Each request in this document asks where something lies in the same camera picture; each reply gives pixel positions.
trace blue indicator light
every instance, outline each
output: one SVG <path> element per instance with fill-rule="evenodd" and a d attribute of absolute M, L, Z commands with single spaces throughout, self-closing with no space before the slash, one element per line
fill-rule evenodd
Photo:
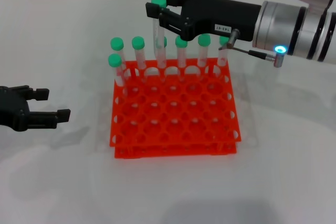
<path fill-rule="evenodd" d="M 279 54 L 284 54 L 285 52 L 287 52 L 287 48 L 284 46 L 276 46 L 274 48 L 275 52 L 278 52 Z"/>

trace white table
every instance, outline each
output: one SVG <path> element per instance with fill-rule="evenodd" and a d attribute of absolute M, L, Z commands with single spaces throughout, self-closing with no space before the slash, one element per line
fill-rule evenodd
<path fill-rule="evenodd" d="M 147 1 L 0 0 L 0 84 L 49 88 L 32 110 L 72 110 L 56 130 L 0 127 L 0 223 L 335 223 L 333 65 L 287 57 L 277 70 L 232 52 L 237 155 L 113 158 L 109 42 L 123 37 L 131 59 L 131 38 L 143 36 L 153 58 Z"/>

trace clear test tube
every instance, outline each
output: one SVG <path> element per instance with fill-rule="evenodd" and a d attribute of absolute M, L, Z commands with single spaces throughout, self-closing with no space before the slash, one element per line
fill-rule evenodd
<path fill-rule="evenodd" d="M 145 40 L 140 37 L 134 37 L 132 39 L 132 47 L 134 48 L 135 52 L 135 58 L 138 63 L 138 69 L 143 70 L 146 68 L 146 58 L 145 58 L 145 53 L 144 53 L 144 47 L 145 47 Z"/>
<path fill-rule="evenodd" d="M 221 47 L 224 47 L 228 43 L 228 41 L 229 41 L 228 37 L 220 36 L 219 38 L 219 44 Z M 228 51 L 229 50 L 227 48 L 218 51 L 217 65 L 219 67 L 223 67 L 226 65 Z"/>
<path fill-rule="evenodd" d="M 175 39 L 175 45 L 177 47 L 177 67 L 179 68 L 179 78 L 180 80 L 184 79 L 184 74 L 182 71 L 186 67 L 186 49 L 188 46 L 188 42 L 181 39 L 180 36 L 177 36 Z"/>
<path fill-rule="evenodd" d="M 198 53 L 197 66 L 200 68 L 204 68 L 206 66 L 206 60 L 208 57 L 208 47 L 211 43 L 211 38 L 209 34 L 201 34 L 198 37 L 198 44 L 200 46 L 200 50 Z"/>
<path fill-rule="evenodd" d="M 157 4 L 161 8 L 167 7 L 166 0 L 151 0 L 152 4 Z M 165 68 L 165 47 L 164 47 L 164 28 L 160 26 L 158 19 L 153 19 L 153 44 L 154 44 L 154 54 L 157 59 L 157 67 Z"/>
<path fill-rule="evenodd" d="M 119 54 L 111 54 L 109 56 L 109 65 L 115 69 L 116 83 L 120 87 L 126 84 L 125 76 L 122 69 L 122 59 Z"/>
<path fill-rule="evenodd" d="M 111 48 L 116 53 L 119 54 L 122 61 L 122 69 L 126 69 L 125 55 L 124 55 L 124 41 L 122 38 L 116 37 L 111 39 Z"/>

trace green cap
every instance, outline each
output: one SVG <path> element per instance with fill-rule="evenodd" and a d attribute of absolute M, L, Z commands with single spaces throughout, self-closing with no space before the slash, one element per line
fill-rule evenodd
<path fill-rule="evenodd" d="M 114 51 L 120 51 L 124 48 L 124 41 L 122 41 L 122 38 L 116 37 L 111 39 L 111 48 Z"/>
<path fill-rule="evenodd" d="M 117 68 L 121 66 L 121 57 L 119 54 L 111 54 L 109 56 L 109 65 L 113 68 Z"/>
<path fill-rule="evenodd" d="M 151 3 L 159 5 L 161 8 L 167 7 L 167 0 L 152 0 Z"/>
<path fill-rule="evenodd" d="M 166 38 L 166 36 L 164 36 L 164 47 L 166 47 L 167 46 L 167 38 Z"/>
<path fill-rule="evenodd" d="M 220 38 L 219 38 L 219 44 L 221 46 L 223 46 L 223 45 L 225 45 L 226 43 L 229 42 L 229 39 L 230 39 L 229 37 L 220 36 Z"/>
<path fill-rule="evenodd" d="M 135 50 L 141 50 L 145 47 L 145 40 L 140 37 L 140 36 L 136 36 L 132 39 L 132 47 Z"/>
<path fill-rule="evenodd" d="M 211 38 L 209 34 L 201 34 L 198 37 L 198 44 L 201 47 L 208 47 L 211 43 Z"/>
<path fill-rule="evenodd" d="M 177 48 L 186 48 L 188 46 L 188 42 L 181 39 L 181 37 L 178 35 L 175 39 L 175 45 Z"/>

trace label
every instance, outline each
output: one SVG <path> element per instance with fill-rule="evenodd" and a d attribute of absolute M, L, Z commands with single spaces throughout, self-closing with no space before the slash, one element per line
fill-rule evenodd
<path fill-rule="evenodd" d="M 232 28 L 229 26 L 222 26 L 222 25 L 215 24 L 215 31 L 221 31 L 223 33 L 231 33 Z"/>

